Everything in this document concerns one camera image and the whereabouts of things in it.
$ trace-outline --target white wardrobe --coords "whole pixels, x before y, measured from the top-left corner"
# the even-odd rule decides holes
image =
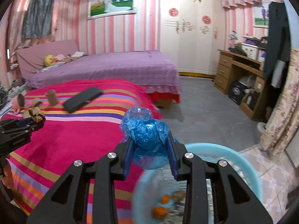
[[[225,11],[221,0],[160,0],[161,52],[179,72],[216,75],[224,49]]]

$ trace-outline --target striped blanket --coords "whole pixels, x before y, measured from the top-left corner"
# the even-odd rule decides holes
[[[62,103],[73,95],[89,88],[98,87],[103,95],[73,114],[68,114]],[[45,97],[54,89],[59,104],[51,107]],[[73,81],[29,91],[25,96],[30,106],[35,98],[43,101],[41,110],[46,116],[44,128],[34,132],[31,142],[11,153],[10,165],[13,172],[15,202],[30,214],[41,198],[59,176],[77,159],[84,162],[96,161],[114,150],[124,135],[119,124],[125,112],[133,106],[155,110],[145,90],[125,80]],[[2,119],[21,118],[10,111]],[[132,166],[126,181],[116,181],[115,196],[120,224],[132,224],[131,197],[134,185],[142,170]],[[87,223],[92,223],[92,195],[94,185],[89,188]]]

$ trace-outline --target person's hand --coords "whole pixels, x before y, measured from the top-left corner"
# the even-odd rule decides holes
[[[14,187],[14,183],[13,183],[13,173],[11,172],[11,167],[10,164],[7,163],[4,168],[3,168],[3,172],[5,177],[2,179],[3,184],[8,188],[8,189],[12,189]]]

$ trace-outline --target yellow stuffed toy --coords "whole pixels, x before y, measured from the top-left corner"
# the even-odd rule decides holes
[[[44,66],[45,67],[53,66],[55,64],[56,64],[56,58],[54,56],[52,56],[52,55],[48,55],[44,59]]]

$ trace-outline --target gray floor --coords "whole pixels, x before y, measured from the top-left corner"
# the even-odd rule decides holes
[[[210,79],[180,77],[181,103],[161,109],[163,121],[181,143],[208,142],[244,150],[258,143],[250,120]]]

